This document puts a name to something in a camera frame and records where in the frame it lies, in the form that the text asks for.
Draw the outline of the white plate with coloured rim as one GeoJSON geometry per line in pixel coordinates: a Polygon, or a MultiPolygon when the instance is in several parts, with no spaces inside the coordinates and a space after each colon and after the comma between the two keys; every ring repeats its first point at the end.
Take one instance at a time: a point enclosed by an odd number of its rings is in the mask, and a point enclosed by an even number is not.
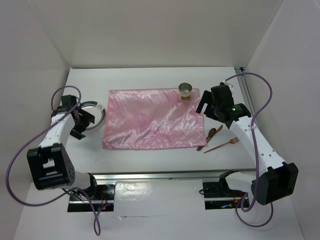
{"type": "Polygon", "coordinates": [[[79,106],[82,110],[85,110],[95,117],[94,123],[87,125],[85,131],[97,129],[102,123],[104,123],[107,112],[105,107],[101,103],[97,101],[85,101],[82,102],[79,106]]]}

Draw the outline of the small metal cup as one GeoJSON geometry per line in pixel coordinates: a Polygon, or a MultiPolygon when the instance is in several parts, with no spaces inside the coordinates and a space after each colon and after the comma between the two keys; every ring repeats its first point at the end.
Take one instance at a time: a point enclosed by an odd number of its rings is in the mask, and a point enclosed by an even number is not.
{"type": "Polygon", "coordinates": [[[193,87],[191,84],[187,82],[183,82],[178,86],[178,91],[180,95],[180,99],[183,101],[189,100],[191,97],[193,87]]]}

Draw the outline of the pink satin rose cloth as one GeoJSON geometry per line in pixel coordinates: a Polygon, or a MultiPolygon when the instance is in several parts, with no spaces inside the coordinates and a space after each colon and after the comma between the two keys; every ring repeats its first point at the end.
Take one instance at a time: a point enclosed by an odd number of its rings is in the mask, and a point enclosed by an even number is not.
{"type": "Polygon", "coordinates": [[[196,148],[206,141],[196,113],[200,90],[182,100],[177,88],[110,90],[102,147],[105,150],[196,148]]]}

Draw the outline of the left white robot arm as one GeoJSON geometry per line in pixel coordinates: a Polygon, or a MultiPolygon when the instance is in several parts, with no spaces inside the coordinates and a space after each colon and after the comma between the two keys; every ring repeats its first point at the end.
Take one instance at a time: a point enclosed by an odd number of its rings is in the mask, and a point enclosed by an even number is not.
{"type": "Polygon", "coordinates": [[[51,128],[37,148],[27,152],[27,161],[35,187],[38,190],[80,188],[88,200],[97,197],[99,187],[91,173],[75,170],[67,153],[70,136],[77,140],[85,137],[83,132],[95,121],[95,117],[81,109],[74,95],[61,97],[61,105],[51,114],[51,128]]]}

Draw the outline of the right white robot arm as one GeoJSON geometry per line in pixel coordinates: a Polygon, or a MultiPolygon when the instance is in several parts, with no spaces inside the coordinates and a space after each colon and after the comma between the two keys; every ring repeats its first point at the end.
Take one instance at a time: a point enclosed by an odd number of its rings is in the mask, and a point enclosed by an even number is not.
{"type": "Polygon", "coordinates": [[[258,176],[239,171],[221,174],[220,194],[230,196],[235,190],[252,193],[260,205],[267,205],[293,193],[299,172],[297,166],[276,153],[252,121],[247,107],[234,103],[228,85],[221,83],[204,91],[196,112],[225,124],[239,138],[258,170],[258,176]]]}

